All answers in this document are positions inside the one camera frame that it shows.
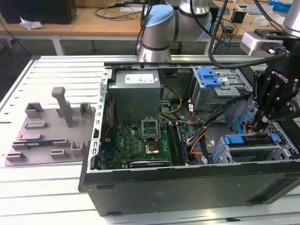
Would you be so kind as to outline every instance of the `white label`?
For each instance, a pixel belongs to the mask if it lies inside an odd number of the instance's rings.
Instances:
[[[39,146],[39,143],[27,143],[26,146]]]
[[[189,109],[190,112],[193,112],[194,111],[194,106],[192,104],[189,104],[188,109]]]
[[[219,78],[219,81],[220,82],[226,82],[226,81],[228,81],[228,79],[227,78]]]
[[[209,144],[206,145],[207,147],[215,146],[214,140],[211,140]]]
[[[125,83],[154,83],[153,74],[127,74]]]
[[[204,163],[204,164],[207,164],[207,159],[204,157],[204,156],[202,156],[202,162]]]

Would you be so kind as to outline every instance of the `sticker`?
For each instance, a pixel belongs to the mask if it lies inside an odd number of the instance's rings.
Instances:
[[[125,83],[154,83],[153,74],[127,74]]]
[[[148,205],[152,207],[162,206],[165,201],[166,192],[152,192],[148,196]]]
[[[219,81],[220,82],[228,82],[228,79],[227,78],[219,78]]]
[[[211,141],[209,141],[209,142],[210,142],[210,143],[206,145],[207,147],[215,146],[214,140],[211,140]]]
[[[190,112],[193,112],[194,111],[194,106],[192,104],[189,104],[188,109],[189,109]]]
[[[39,146],[39,143],[27,143],[26,146]]]
[[[204,164],[207,164],[207,159],[204,156],[202,156],[201,160],[204,162]]]

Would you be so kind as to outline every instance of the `motherboard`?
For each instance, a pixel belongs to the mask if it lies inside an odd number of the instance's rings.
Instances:
[[[158,131],[157,139],[146,138]],[[118,126],[114,149],[103,153],[102,168],[126,169],[152,166],[184,165],[188,158],[185,124],[147,124]]]

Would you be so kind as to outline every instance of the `yellow wire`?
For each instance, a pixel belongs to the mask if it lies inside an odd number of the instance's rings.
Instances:
[[[179,104],[179,106],[178,106],[177,109],[174,109],[174,110],[168,111],[168,112],[160,112],[159,114],[172,114],[172,113],[178,112],[178,111],[180,110],[181,106],[182,106],[182,99],[181,99],[180,95],[179,95],[173,88],[171,88],[171,87],[168,86],[168,85],[165,85],[165,86],[166,86],[167,88],[171,89],[171,90],[178,96],[179,101],[180,101],[180,104]]]

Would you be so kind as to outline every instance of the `expansion slot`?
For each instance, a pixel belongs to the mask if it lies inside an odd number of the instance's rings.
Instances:
[[[186,146],[185,146],[185,144],[183,142],[183,136],[181,134],[180,127],[179,127],[178,124],[176,125],[176,128],[177,128],[178,137],[179,137],[179,141],[180,141],[180,149],[181,149],[181,153],[182,153],[183,162],[187,163],[187,161],[188,161],[188,154],[187,154]]]
[[[170,154],[173,165],[184,165],[184,160],[181,152],[181,143],[176,125],[167,126],[167,135],[169,140]]]

